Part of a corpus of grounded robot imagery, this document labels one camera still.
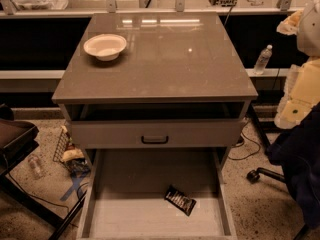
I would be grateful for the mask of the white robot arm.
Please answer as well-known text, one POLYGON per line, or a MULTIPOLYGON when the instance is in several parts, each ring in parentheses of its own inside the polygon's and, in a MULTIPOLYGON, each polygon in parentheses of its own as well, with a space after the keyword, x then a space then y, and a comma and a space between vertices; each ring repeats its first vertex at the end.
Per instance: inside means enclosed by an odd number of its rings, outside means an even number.
POLYGON ((320 102, 320 0, 311 0, 303 10, 288 16, 277 31, 296 35, 298 50, 308 56, 301 66, 291 65, 274 119, 277 127, 290 129, 320 102))

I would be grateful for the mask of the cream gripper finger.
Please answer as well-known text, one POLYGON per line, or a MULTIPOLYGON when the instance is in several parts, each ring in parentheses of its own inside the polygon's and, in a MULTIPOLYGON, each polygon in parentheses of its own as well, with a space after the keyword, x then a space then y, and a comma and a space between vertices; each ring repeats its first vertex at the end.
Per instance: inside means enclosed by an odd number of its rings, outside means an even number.
POLYGON ((302 17, 302 10, 298 10, 281 21, 276 31, 284 35, 296 35, 298 33, 299 22, 302 17))

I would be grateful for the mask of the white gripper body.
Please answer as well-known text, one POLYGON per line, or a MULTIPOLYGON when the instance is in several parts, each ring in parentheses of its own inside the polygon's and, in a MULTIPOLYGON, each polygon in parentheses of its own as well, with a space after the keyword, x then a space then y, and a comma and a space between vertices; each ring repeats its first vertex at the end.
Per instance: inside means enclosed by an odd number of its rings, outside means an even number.
POLYGON ((311 57, 302 66, 292 65, 289 69, 274 123, 278 128, 291 129, 319 102, 320 58, 311 57))

